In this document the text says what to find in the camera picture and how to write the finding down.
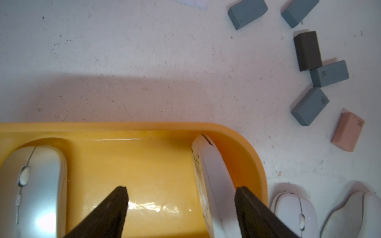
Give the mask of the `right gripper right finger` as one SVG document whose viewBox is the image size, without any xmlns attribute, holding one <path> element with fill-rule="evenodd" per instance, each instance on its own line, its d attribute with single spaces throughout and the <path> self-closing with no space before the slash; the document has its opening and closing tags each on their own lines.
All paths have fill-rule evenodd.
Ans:
<svg viewBox="0 0 381 238">
<path fill-rule="evenodd" d="M 235 206 L 243 238 L 297 238 L 247 187 L 238 187 Z"/>
</svg>

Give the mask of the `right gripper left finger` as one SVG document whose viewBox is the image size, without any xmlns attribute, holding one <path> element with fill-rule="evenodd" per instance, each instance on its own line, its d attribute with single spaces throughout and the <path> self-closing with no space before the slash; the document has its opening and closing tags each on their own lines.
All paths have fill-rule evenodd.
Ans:
<svg viewBox="0 0 381 238">
<path fill-rule="evenodd" d="M 127 188 L 116 187 L 66 238 L 120 238 L 127 215 Z"/>
</svg>

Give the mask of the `white mouse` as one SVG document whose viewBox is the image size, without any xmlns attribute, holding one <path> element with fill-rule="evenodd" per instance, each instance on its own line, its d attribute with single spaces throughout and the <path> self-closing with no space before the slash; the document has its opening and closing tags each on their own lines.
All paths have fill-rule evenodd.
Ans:
<svg viewBox="0 0 381 238">
<path fill-rule="evenodd" d="M 314 206 L 305 198 L 283 192 L 275 196 L 270 209 L 298 237 L 318 237 L 317 214 Z"/>
<path fill-rule="evenodd" d="M 322 238 L 379 238 L 381 199 L 371 192 L 356 192 L 328 217 Z"/>
<path fill-rule="evenodd" d="M 205 134 L 192 142 L 191 153 L 202 215 L 211 238 L 241 238 L 236 189 L 215 143 Z"/>
</svg>

